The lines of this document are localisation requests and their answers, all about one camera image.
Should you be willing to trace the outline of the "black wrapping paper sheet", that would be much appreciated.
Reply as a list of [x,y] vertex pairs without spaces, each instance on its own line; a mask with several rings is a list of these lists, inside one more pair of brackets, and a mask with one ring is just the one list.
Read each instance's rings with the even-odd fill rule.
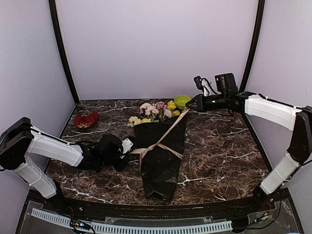
[[[160,123],[142,123],[134,127],[136,148],[147,148],[155,144],[178,117]],[[184,154],[187,117],[173,128],[162,140],[162,144]],[[145,197],[147,199],[171,201],[176,191],[182,160],[159,147],[149,151],[140,166]]]

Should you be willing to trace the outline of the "beige ribbon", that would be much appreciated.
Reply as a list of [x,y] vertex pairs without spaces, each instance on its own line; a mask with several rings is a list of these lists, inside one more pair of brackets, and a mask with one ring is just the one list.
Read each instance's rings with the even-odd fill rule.
[[161,149],[169,151],[170,153],[172,153],[173,155],[175,155],[176,157],[178,157],[179,159],[182,160],[183,154],[180,154],[180,153],[176,152],[175,150],[171,149],[170,147],[163,145],[161,142],[170,133],[170,131],[173,128],[175,128],[175,126],[184,118],[184,116],[189,112],[189,110],[190,110],[189,108],[185,107],[184,110],[182,111],[182,113],[180,114],[180,116],[176,119],[176,121],[171,125],[171,127],[164,133],[164,135],[155,144],[152,144],[147,148],[134,149],[133,151],[130,152],[130,154],[139,155],[139,164],[140,165],[142,164],[142,160],[146,156],[146,154],[149,151],[153,150],[155,147],[159,147]]

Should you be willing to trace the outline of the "pink fake flower stem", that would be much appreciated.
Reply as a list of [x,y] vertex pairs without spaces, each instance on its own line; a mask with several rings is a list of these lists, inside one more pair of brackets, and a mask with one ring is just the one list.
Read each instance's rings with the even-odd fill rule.
[[159,112],[158,118],[161,122],[172,117],[172,112],[169,109],[167,109],[167,105],[164,102],[162,101],[157,102],[155,104],[155,107]]
[[140,113],[146,117],[151,118],[159,114],[159,110],[156,108],[155,104],[144,103],[140,106]]

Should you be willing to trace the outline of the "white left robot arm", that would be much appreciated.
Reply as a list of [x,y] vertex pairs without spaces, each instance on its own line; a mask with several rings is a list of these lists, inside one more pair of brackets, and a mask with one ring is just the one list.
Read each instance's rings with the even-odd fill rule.
[[2,171],[12,170],[29,186],[35,188],[57,212],[69,208],[61,189],[29,157],[41,155],[64,162],[72,167],[99,173],[106,165],[121,171],[127,165],[125,156],[133,148],[133,142],[115,135],[103,135],[98,142],[68,142],[49,135],[23,117],[0,136],[0,167]]

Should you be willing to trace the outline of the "yellow fake flower stem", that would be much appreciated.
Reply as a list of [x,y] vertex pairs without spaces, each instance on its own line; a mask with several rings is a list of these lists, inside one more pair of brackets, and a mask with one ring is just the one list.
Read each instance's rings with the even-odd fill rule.
[[176,106],[175,102],[172,100],[167,103],[167,110],[170,111],[171,117],[175,117],[175,116],[180,115],[180,111],[177,110],[177,106]]

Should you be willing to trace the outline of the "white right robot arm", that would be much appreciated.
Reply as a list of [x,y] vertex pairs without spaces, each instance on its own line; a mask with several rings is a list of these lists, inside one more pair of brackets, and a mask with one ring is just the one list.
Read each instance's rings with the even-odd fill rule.
[[255,188],[249,208],[260,211],[268,203],[268,196],[289,181],[302,166],[312,160],[312,108],[290,105],[260,93],[240,91],[232,73],[215,76],[216,89],[200,76],[194,78],[202,92],[188,101],[186,107],[197,112],[228,110],[250,117],[256,135],[269,156],[272,171]]

